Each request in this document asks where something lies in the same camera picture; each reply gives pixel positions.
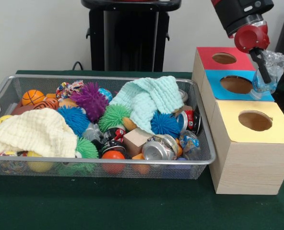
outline red box top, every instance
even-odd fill
[[[235,47],[197,47],[205,70],[255,71],[248,55]]]

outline black cable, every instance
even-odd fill
[[[73,66],[73,68],[71,70],[75,70],[77,64],[80,66],[80,69],[83,70],[83,66],[82,66],[82,64],[79,61],[75,62],[74,66]]]

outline orange stress ball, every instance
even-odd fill
[[[115,160],[124,160],[124,155],[119,151],[108,151],[105,152],[102,156],[102,159],[115,159]],[[119,174],[125,168],[125,164],[102,164],[103,169],[109,174]]]
[[[35,105],[36,103],[43,101],[44,98],[45,96],[41,91],[29,90],[23,95],[22,104],[23,105],[29,105],[29,104]]]

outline white wall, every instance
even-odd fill
[[[265,14],[274,49],[284,0]],[[232,46],[210,0],[183,0],[170,13],[164,71],[192,71],[196,46]],[[88,9],[80,0],[0,0],[0,82],[18,69],[64,70],[75,61],[90,69]]]

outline metal basket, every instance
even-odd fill
[[[44,94],[53,93],[62,82],[83,80],[98,82],[101,88],[110,90],[115,96],[128,81],[136,78],[79,77],[49,75],[14,75],[0,85],[0,117],[9,114],[23,93],[38,89]],[[199,135],[201,155],[198,161],[138,161],[78,158],[37,158],[0,156],[0,175],[26,176],[77,176],[120,178],[167,178],[197,179],[206,165],[215,160],[215,148],[198,86],[190,80],[177,80],[180,89],[187,92],[187,104],[198,106],[203,130]]]

